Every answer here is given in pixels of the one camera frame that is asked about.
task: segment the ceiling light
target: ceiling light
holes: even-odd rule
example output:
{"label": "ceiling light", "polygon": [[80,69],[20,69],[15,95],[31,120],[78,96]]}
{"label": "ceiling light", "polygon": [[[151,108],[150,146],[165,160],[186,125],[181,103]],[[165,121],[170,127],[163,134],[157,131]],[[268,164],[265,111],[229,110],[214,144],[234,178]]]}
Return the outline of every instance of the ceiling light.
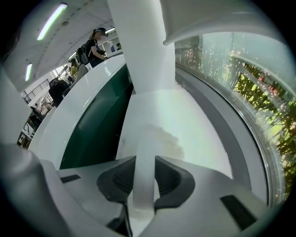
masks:
{"label": "ceiling light", "polygon": [[109,33],[109,32],[111,32],[111,31],[114,31],[114,30],[115,30],[115,28],[113,27],[113,28],[107,30],[107,31],[106,31],[106,34]]}
{"label": "ceiling light", "polygon": [[29,78],[30,78],[31,69],[32,69],[32,63],[30,63],[30,64],[27,66],[26,81],[29,80]]}
{"label": "ceiling light", "polygon": [[62,13],[62,11],[67,7],[67,4],[61,3],[54,13],[50,16],[50,18],[45,23],[43,29],[41,30],[37,40],[42,40],[46,34],[46,32],[50,29],[51,25],[57,19],[57,17]]}
{"label": "ceiling light", "polygon": [[72,58],[75,54],[76,54],[76,51],[68,59]]}

